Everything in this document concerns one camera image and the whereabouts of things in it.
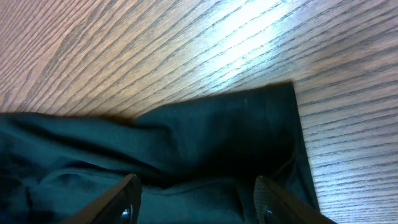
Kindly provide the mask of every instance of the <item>fabric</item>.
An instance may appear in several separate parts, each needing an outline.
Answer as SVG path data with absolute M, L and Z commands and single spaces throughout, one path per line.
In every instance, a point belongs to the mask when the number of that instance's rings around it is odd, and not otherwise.
M 127 124 L 0 115 L 0 221 L 56 223 L 129 173 L 139 223 L 256 223 L 256 176 L 318 209 L 292 83 L 161 106 Z

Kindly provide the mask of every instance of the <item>folded fabric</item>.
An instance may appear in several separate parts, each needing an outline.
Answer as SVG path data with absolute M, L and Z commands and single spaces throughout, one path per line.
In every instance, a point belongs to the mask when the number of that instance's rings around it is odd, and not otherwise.
M 318 208 L 292 83 L 161 106 L 130 123 L 0 115 L 0 221 L 56 223 L 125 175 L 139 223 L 256 223 L 256 176 Z

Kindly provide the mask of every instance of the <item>dark green cloth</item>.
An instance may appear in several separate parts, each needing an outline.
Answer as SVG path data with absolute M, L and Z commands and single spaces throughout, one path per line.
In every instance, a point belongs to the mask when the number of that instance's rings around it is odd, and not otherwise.
M 127 124 L 0 115 L 0 220 L 53 223 L 126 174 L 139 223 L 256 223 L 256 176 L 318 209 L 292 83 L 161 106 Z

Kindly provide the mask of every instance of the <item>wooden surface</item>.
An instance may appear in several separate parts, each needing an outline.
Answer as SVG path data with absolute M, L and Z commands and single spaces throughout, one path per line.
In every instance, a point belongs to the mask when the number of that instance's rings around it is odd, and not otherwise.
M 396 0 L 0 2 L 0 111 L 132 118 L 293 79 L 322 213 L 398 222 Z

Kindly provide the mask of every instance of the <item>wood grain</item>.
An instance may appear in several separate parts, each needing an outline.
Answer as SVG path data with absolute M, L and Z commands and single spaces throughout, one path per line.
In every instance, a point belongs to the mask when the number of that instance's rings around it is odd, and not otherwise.
M 322 213 L 398 223 L 395 0 L 0 2 L 0 111 L 132 118 L 295 80 Z

